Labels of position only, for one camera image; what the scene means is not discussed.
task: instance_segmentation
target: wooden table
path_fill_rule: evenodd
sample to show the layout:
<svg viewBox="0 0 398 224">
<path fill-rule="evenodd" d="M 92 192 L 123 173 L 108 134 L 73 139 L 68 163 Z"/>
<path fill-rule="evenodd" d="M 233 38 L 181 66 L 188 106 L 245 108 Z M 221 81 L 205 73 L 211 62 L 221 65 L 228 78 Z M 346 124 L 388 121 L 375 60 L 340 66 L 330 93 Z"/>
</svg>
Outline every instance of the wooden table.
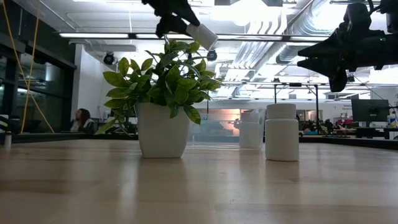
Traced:
<svg viewBox="0 0 398 224">
<path fill-rule="evenodd" d="M 398 223 L 398 153 L 301 144 L 300 162 L 192 146 L 141 159 L 136 141 L 0 150 L 0 223 Z"/>
</svg>

